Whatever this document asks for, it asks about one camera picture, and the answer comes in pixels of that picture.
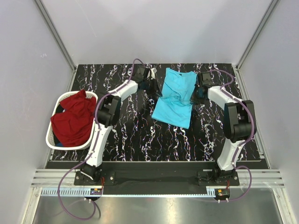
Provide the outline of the cyan t shirt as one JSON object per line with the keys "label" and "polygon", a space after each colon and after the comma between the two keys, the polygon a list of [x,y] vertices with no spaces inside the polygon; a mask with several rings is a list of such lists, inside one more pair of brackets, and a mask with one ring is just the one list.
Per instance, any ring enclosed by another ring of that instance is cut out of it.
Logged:
{"label": "cyan t shirt", "polygon": [[152,119],[188,129],[191,122],[191,96],[195,88],[197,74],[183,73],[166,68],[162,96],[159,97]]}

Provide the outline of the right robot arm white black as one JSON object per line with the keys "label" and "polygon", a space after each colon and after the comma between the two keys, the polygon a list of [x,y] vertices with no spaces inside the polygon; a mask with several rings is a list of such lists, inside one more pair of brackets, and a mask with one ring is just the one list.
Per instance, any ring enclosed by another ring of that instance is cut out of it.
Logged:
{"label": "right robot arm white black", "polygon": [[194,87],[191,103],[204,104],[213,101],[223,110],[223,132],[225,143],[222,152],[211,171],[198,172],[198,184],[226,186],[238,180],[236,162],[238,156],[256,133],[254,104],[251,100],[242,100],[226,91],[229,84],[215,84],[210,72],[198,74],[198,83]]}

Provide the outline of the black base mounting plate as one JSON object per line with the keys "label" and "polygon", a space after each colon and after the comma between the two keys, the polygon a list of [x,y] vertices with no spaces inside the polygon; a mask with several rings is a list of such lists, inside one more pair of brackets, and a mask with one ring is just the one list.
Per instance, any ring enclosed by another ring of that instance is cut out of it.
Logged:
{"label": "black base mounting plate", "polygon": [[211,170],[212,161],[172,161],[172,162],[111,162],[101,165],[104,187],[115,188],[164,188],[188,189],[194,191],[198,184],[198,172]]}

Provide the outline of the right aluminium frame post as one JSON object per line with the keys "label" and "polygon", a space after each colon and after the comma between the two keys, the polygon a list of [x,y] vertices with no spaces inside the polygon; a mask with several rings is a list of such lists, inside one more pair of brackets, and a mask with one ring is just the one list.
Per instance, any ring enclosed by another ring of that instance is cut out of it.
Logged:
{"label": "right aluminium frame post", "polygon": [[244,64],[245,60],[247,59],[248,55],[250,54],[251,50],[253,49],[255,43],[257,42],[259,36],[261,35],[262,31],[264,30],[268,20],[270,19],[271,15],[275,11],[276,7],[278,6],[280,0],[271,0],[266,11],[264,12],[257,28],[255,29],[245,51],[243,52],[240,60],[236,64],[236,68],[238,70],[241,69],[242,65]]}

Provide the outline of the aluminium frame post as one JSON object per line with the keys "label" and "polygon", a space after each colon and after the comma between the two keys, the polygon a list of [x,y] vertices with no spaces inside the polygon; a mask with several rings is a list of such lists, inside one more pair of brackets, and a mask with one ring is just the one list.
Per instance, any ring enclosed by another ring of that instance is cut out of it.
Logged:
{"label": "aluminium frame post", "polygon": [[43,17],[49,31],[51,32],[58,48],[60,49],[62,55],[64,56],[66,62],[68,63],[70,69],[72,71],[75,71],[76,69],[76,65],[73,62],[68,50],[66,49],[66,46],[63,43],[63,40],[61,39],[55,25],[54,22],[52,21],[49,12],[47,11],[44,3],[42,0],[33,0],[33,2],[35,3],[35,5],[37,6],[39,12],[41,13],[41,16]]}
{"label": "aluminium frame post", "polygon": [[247,59],[248,55],[250,54],[251,50],[253,49],[255,43],[257,42],[259,36],[261,35],[262,31],[264,30],[268,20],[270,19],[271,15],[275,11],[276,7],[278,6],[280,0],[271,0],[266,11],[264,12],[257,28],[255,29],[245,51],[243,52],[240,60],[236,64],[236,68],[238,70],[241,69],[242,65],[244,64],[245,60]]}

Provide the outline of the left aluminium frame post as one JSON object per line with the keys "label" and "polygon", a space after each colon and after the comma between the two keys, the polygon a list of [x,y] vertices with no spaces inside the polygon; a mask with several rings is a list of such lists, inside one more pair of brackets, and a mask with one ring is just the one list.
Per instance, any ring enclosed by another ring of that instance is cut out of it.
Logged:
{"label": "left aluminium frame post", "polygon": [[66,49],[66,46],[63,43],[63,40],[61,39],[55,25],[54,22],[52,21],[49,12],[47,11],[44,3],[42,0],[33,0],[33,2],[35,3],[35,5],[37,6],[39,12],[41,13],[41,16],[43,17],[49,31],[51,32],[58,48],[60,49],[62,55],[64,56],[66,62],[68,63],[70,69],[72,71],[75,71],[76,69],[76,65],[73,62],[68,50]]}

